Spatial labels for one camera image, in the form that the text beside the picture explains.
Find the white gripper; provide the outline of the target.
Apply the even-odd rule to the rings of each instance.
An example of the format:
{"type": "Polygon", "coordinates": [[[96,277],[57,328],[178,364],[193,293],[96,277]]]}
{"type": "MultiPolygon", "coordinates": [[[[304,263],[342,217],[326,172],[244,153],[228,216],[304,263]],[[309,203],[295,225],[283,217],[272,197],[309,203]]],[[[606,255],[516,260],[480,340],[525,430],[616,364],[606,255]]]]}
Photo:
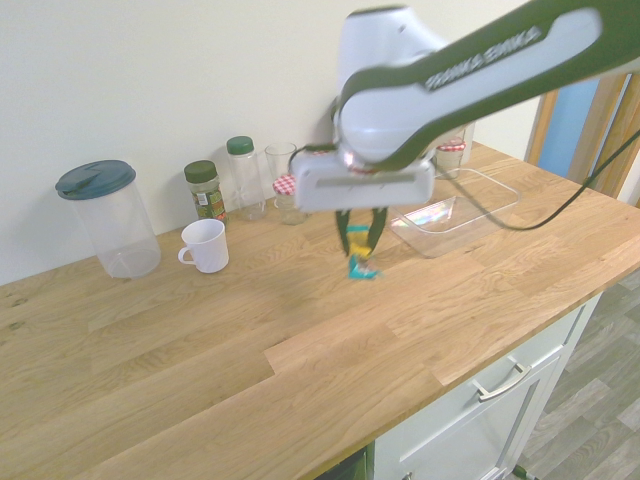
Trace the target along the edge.
{"type": "Polygon", "coordinates": [[[347,235],[352,209],[372,209],[367,246],[373,252],[386,225],[389,206],[424,204],[435,186],[435,169],[420,160],[391,172],[361,173],[338,152],[298,153],[291,161],[295,204],[303,212],[336,211],[343,251],[351,255],[347,235]]]}

